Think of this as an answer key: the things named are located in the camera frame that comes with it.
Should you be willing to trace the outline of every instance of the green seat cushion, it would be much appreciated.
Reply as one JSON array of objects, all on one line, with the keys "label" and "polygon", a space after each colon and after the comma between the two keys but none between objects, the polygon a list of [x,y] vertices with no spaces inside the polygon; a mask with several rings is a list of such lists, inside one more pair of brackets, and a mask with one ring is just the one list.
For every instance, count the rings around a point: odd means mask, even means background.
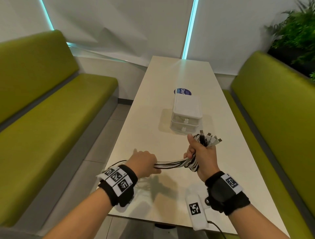
[{"label": "green seat cushion", "polygon": [[315,216],[315,84],[255,52],[232,83],[242,105]]},{"label": "green seat cushion", "polygon": [[58,30],[0,43],[0,123],[77,70]]},{"label": "green seat cushion", "polygon": [[290,234],[291,239],[313,239],[313,236],[299,210],[295,206],[276,171],[269,162],[255,136],[251,132],[231,94],[227,90],[223,90],[223,93],[230,105],[234,117],[242,131],[256,165],[258,166],[258,169],[278,209],[282,221],[288,233]]},{"label": "green seat cushion", "polygon": [[81,74],[0,133],[0,225],[15,224],[117,86]]}]

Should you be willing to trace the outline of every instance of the green plant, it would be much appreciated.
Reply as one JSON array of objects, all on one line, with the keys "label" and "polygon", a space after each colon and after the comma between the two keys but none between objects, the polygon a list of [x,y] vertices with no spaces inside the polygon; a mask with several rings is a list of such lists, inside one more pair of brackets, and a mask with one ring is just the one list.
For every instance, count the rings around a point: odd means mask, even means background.
[{"label": "green plant", "polygon": [[[275,36],[272,47],[287,46],[305,51],[305,54],[295,59],[292,63],[303,64],[315,61],[315,0],[303,3],[297,0],[299,11],[285,11],[288,17],[283,22],[266,27]],[[315,81],[315,72],[310,75]]]}]

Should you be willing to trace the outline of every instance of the white table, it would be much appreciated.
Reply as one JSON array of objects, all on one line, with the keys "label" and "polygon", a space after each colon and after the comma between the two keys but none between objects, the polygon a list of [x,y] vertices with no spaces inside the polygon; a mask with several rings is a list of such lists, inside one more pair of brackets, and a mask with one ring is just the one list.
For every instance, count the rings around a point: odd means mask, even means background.
[{"label": "white table", "polygon": [[[223,140],[217,146],[220,169],[231,174],[242,185],[252,204],[288,235],[208,62],[152,58],[107,167],[128,159],[134,149],[148,150],[159,161],[183,158],[188,147],[187,138],[169,128],[176,88],[186,88],[200,96],[204,132],[211,132]],[[189,169],[163,170],[158,176],[139,180],[135,198],[127,210],[119,212],[113,208],[110,215],[191,227],[185,193],[196,187],[206,190],[197,174]],[[207,209],[206,216],[223,232],[236,234],[223,213]],[[208,229],[217,231],[211,224]]]}]

